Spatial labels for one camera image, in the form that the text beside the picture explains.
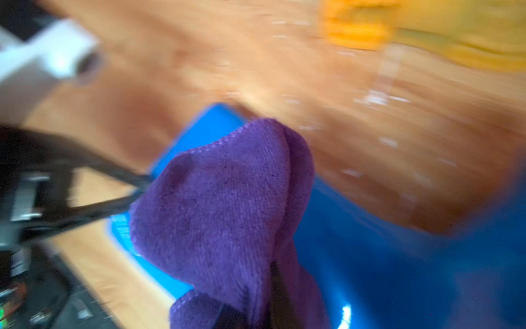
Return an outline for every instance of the yellow object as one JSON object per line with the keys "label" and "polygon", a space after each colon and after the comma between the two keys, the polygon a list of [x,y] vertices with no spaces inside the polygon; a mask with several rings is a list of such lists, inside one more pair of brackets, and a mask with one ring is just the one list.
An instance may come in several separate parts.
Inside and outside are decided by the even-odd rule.
{"label": "yellow object", "polygon": [[[363,2],[327,0],[324,23],[330,42],[362,49],[378,49],[384,42],[398,42],[480,69],[526,71],[524,0],[403,0],[398,6],[390,1],[394,16],[383,11],[385,17],[375,18],[375,22],[391,22],[375,25],[385,36],[382,39],[353,33],[361,26],[355,26],[353,20],[339,19],[335,23],[331,18],[335,8],[338,13],[353,12],[358,3],[367,8]],[[375,0],[366,3],[378,6]],[[368,43],[363,42],[364,36],[370,36]]]}
{"label": "yellow object", "polygon": [[335,44],[378,49],[395,30],[400,0],[326,0],[325,34]]}

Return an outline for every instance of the black machine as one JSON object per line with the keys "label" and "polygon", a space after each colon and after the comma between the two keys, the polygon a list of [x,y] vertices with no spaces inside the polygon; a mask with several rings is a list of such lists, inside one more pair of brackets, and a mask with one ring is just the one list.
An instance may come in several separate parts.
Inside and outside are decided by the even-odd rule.
{"label": "black machine", "polygon": [[[68,205],[74,170],[137,187],[134,195]],[[116,328],[43,239],[124,212],[150,183],[66,138],[0,127],[0,328]]]}

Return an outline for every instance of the microfiber cloth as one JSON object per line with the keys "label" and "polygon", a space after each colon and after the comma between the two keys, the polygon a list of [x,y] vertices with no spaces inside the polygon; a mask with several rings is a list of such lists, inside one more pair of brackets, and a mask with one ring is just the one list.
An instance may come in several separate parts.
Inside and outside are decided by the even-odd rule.
{"label": "microfiber cloth", "polygon": [[194,289],[170,310],[171,328],[213,326],[221,303],[264,320],[275,262],[304,328],[329,327],[320,292],[292,236],[314,165],[305,140],[273,119],[253,121],[176,156],[130,209],[142,257]]}

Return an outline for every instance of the wooden floor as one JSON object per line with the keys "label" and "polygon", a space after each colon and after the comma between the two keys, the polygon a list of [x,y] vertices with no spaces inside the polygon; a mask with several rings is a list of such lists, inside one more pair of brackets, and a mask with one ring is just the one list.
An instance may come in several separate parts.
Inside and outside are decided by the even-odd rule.
{"label": "wooden floor", "polygon": [[[42,3],[95,33],[106,63],[92,84],[55,90],[27,126],[139,171],[202,108],[226,101],[298,130],[321,177],[358,205],[446,232],[495,191],[524,146],[526,75],[477,71],[403,45],[329,45],[317,1]],[[126,190],[83,177],[81,202]],[[171,298],[106,232],[101,222],[55,242],[125,328],[167,327]]]}

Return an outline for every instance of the green light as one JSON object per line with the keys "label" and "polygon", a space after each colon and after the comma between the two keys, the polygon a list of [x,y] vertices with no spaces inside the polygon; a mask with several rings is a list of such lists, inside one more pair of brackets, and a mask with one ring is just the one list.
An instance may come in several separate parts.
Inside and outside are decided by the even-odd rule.
{"label": "green light", "polygon": [[[0,307],[0,318],[4,317],[4,309]],[[0,329],[7,328],[7,319],[0,321]]]}

